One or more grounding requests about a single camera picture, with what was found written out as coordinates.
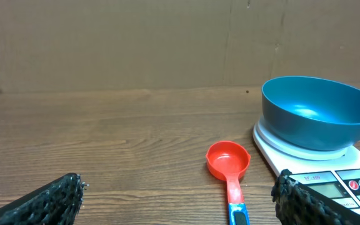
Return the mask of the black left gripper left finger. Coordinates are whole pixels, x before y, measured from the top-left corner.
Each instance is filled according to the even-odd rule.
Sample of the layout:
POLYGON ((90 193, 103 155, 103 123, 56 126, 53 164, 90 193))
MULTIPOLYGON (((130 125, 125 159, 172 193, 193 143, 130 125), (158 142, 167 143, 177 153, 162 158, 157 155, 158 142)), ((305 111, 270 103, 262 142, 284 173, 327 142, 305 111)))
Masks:
POLYGON ((0 207, 0 225, 73 225, 87 188, 80 174, 67 173, 0 207))

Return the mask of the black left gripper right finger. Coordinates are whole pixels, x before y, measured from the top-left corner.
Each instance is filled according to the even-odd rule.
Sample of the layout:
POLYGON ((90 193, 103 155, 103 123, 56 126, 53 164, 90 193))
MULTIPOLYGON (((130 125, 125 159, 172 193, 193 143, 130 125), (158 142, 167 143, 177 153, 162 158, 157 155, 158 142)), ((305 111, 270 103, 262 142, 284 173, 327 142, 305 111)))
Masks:
POLYGON ((276 217, 282 225, 360 225, 360 214, 336 203, 281 171, 272 187, 276 217))

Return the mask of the red measuring scoop blue handle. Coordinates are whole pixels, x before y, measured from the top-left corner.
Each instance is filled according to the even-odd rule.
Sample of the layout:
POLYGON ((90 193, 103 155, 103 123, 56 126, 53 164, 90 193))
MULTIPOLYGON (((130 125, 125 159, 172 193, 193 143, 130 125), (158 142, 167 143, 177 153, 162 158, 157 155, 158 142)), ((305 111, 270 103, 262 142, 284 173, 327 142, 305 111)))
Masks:
POLYGON ((227 210, 230 225, 250 225, 240 179, 245 175, 251 155, 240 144, 218 141, 206 153, 209 172, 226 183, 227 210))

